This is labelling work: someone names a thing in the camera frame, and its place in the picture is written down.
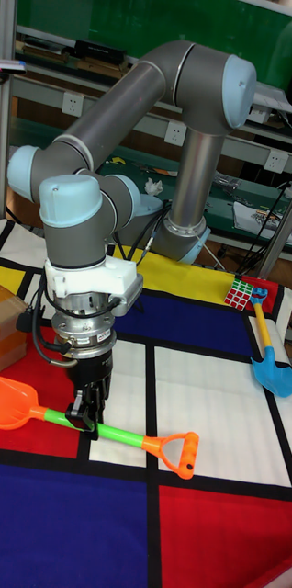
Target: orange toy shovel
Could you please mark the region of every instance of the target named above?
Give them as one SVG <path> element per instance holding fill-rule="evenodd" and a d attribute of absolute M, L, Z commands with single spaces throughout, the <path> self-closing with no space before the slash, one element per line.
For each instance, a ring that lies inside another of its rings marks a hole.
<path fill-rule="evenodd" d="M 31 418 L 60 424 L 71 429 L 75 428 L 65 418 L 64 413 L 39 406 L 38 394 L 32 386 L 0 377 L 0 429 L 18 429 Z M 178 433 L 168 437 L 148 437 L 116 429 L 107 424 L 98 423 L 97 428 L 101 437 L 140 447 L 152 453 L 155 457 L 161 459 L 167 468 L 178 474 L 180 478 L 189 480 L 193 477 L 199 441 L 196 433 Z M 175 441 L 175 439 L 184 439 L 178 467 L 172 464 L 163 453 L 163 446 Z"/>

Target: yellow shovel handle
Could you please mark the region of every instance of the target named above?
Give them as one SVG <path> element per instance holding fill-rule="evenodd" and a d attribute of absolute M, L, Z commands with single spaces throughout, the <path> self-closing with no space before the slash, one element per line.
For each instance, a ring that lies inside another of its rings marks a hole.
<path fill-rule="evenodd" d="M 257 322 L 259 325 L 259 329 L 261 332 L 264 347 L 268 347 L 269 345 L 272 346 L 269 331 L 267 330 L 267 326 L 266 326 L 266 322 L 265 322 L 265 318 L 264 318 L 264 312 L 262 310 L 262 304 L 259 304 L 258 302 L 256 302 L 256 304 L 254 304 L 253 306 L 255 309 L 256 319 L 257 319 Z"/>

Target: green wall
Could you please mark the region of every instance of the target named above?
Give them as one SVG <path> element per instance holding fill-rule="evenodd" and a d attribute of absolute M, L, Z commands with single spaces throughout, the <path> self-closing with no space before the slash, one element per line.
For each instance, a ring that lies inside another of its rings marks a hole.
<path fill-rule="evenodd" d="M 134 57 L 187 39 L 250 60 L 260 82 L 286 89 L 292 75 L 292 17 L 239 0 L 20 0 L 17 22 Z"/>

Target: colorful tablecloth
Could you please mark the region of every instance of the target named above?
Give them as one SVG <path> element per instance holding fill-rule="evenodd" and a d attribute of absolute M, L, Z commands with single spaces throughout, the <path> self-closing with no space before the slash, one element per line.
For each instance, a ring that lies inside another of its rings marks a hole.
<path fill-rule="evenodd" d="M 29 301 L 45 257 L 42 239 L 0 222 L 0 283 Z M 182 481 L 135 447 L 53 424 L 0 431 L 0 587 L 291 586 L 292 396 L 275 398 L 253 376 L 253 309 L 223 304 L 233 275 L 154 254 L 140 271 L 144 313 L 116 320 L 106 423 L 141 435 L 196 431 L 195 476 Z M 291 292 L 258 283 L 286 365 Z M 30 338 L 2 375 L 34 386 L 52 409 L 72 401 L 71 382 Z M 167 453 L 177 460 L 180 447 Z"/>

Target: blue toy shovel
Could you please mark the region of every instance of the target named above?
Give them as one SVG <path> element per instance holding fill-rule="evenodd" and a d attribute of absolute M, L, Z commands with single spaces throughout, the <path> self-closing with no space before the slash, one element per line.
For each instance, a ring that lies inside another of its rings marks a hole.
<path fill-rule="evenodd" d="M 275 364 L 275 351 L 271 343 L 266 326 L 262 302 L 267 297 L 267 290 L 253 288 L 251 303 L 254 306 L 257 324 L 262 336 L 265 357 L 261 362 L 252 358 L 253 370 L 256 379 L 275 396 L 285 398 L 292 394 L 292 367 L 278 367 Z"/>

